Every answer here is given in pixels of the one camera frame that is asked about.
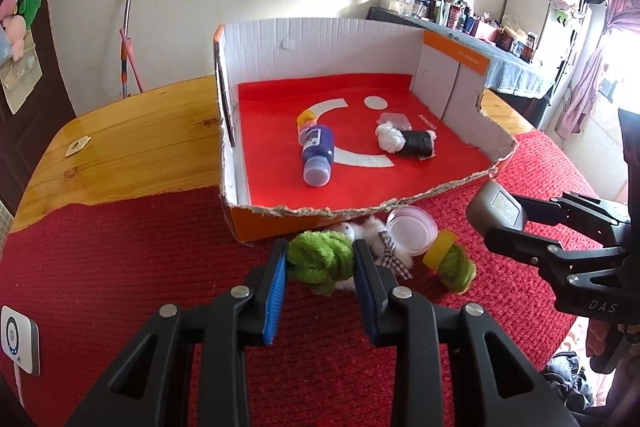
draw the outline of yellow bottle cap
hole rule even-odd
[[[458,236],[450,230],[440,230],[438,237],[424,254],[422,262],[430,269],[435,270],[440,265],[449,248],[458,240]]]
[[[303,123],[308,122],[309,120],[315,120],[316,119],[316,115],[314,115],[314,112],[310,109],[305,109],[303,112],[300,113],[299,117],[296,118],[296,123],[298,124],[298,127],[302,126]]]

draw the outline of pink plush toy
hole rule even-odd
[[[0,3],[0,21],[8,15],[13,15],[17,4],[18,0],[2,0]]]
[[[21,15],[14,15],[18,0],[3,0],[0,3],[0,21],[4,32],[11,42],[11,51],[16,60],[24,55],[24,36],[27,34],[27,23]]]
[[[11,42],[14,62],[24,55],[24,36],[27,34],[27,23],[22,15],[11,15],[2,19],[2,27]]]

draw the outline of cabinet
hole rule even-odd
[[[558,21],[552,1],[507,0],[502,18],[502,23],[514,30],[519,26],[525,33],[533,32],[538,36],[533,65],[540,70],[540,74],[555,80],[554,87],[540,102],[524,99],[520,104],[517,100],[520,97],[506,99],[536,127],[555,90],[564,85],[573,73],[591,21],[591,9],[585,0],[576,0],[580,7],[580,18],[566,24]],[[527,108],[527,114],[523,112],[523,107]]]

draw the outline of white circle shape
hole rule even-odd
[[[364,105],[366,105],[370,109],[378,111],[382,111],[383,109],[389,107],[388,103],[386,103],[386,100],[381,96],[368,96],[364,99]]]

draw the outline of white crescent shape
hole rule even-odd
[[[316,103],[309,107],[309,110],[316,115],[316,120],[320,120],[320,117],[324,115],[324,113],[345,107],[349,107],[349,104],[344,98],[333,98]],[[385,168],[394,166],[394,163],[383,154],[359,154],[341,149],[340,147],[335,147],[334,162],[351,167]]]

